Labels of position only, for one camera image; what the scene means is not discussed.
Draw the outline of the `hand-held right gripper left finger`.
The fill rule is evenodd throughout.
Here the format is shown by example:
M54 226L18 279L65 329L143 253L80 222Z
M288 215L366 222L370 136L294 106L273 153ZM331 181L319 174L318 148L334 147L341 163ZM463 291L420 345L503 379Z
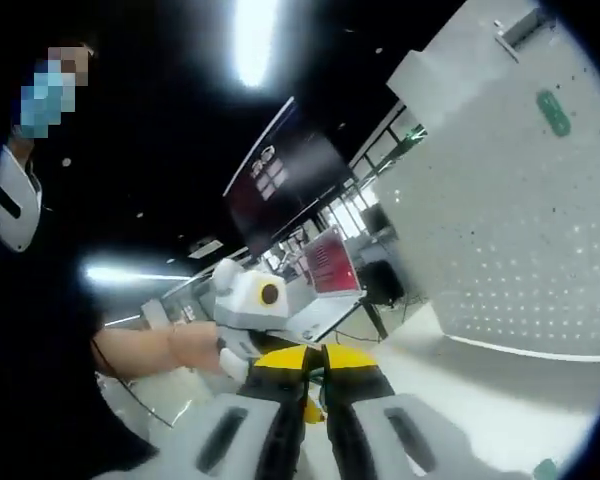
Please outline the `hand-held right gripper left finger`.
M291 479L304 440L310 353L272 351L250 368L235 394L206 407L186 443L193 479Z

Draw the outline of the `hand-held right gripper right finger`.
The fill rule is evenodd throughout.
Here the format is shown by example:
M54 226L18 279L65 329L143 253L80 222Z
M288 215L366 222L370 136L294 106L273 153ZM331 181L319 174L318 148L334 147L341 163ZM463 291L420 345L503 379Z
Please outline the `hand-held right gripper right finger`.
M352 347L322 348L327 433L343 479L478 479L466 435L408 394L397 394L374 358Z

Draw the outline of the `person's left hand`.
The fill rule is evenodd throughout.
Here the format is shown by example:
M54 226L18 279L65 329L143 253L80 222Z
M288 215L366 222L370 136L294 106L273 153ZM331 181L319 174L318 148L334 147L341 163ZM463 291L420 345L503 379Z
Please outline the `person's left hand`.
M177 367L223 375L218 340L216 324L209 321L175 325L167 335L169 353Z

